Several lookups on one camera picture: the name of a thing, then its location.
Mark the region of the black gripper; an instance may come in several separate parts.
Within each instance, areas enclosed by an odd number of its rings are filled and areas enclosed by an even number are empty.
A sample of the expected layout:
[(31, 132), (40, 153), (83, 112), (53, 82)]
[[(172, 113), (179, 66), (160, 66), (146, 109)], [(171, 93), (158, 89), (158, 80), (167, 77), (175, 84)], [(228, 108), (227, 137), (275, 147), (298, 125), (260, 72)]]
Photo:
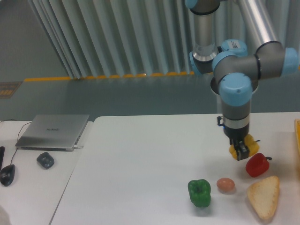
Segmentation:
[(217, 116), (217, 125), (223, 127), (225, 135), (230, 139), (230, 142), (237, 141), (235, 150), (237, 160), (241, 161), (249, 157), (249, 149), (243, 142), (246, 135), (249, 133), (250, 116), (241, 120), (231, 120), (225, 116)]

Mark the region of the striped cream sleeve forearm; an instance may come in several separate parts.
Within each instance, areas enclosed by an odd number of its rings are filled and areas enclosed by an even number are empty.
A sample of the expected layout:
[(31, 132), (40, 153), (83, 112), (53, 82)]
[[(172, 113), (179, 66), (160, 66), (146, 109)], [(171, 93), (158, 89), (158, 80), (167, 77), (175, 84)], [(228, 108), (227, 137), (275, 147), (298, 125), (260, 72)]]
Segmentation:
[(0, 206), (0, 225), (11, 225), (8, 213)]

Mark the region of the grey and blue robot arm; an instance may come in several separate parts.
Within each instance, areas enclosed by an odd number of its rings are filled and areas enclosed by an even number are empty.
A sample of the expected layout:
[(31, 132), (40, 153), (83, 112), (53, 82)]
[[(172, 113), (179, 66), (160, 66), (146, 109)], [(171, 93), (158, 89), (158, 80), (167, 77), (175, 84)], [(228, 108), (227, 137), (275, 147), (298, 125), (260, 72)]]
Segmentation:
[(292, 74), (298, 70), (295, 49), (284, 48), (275, 34), (270, 16), (260, 0), (236, 1), (246, 28), (250, 31), (256, 52), (248, 55), (241, 44), (226, 40), (227, 48), (217, 47), (214, 35), (214, 13), (218, 0), (187, 0), (186, 7), (194, 16), (195, 45), (190, 53), (196, 74), (213, 73), (212, 87), (220, 96), (223, 128), (236, 159), (253, 155), (246, 143), (249, 132), (252, 94), (261, 79)]

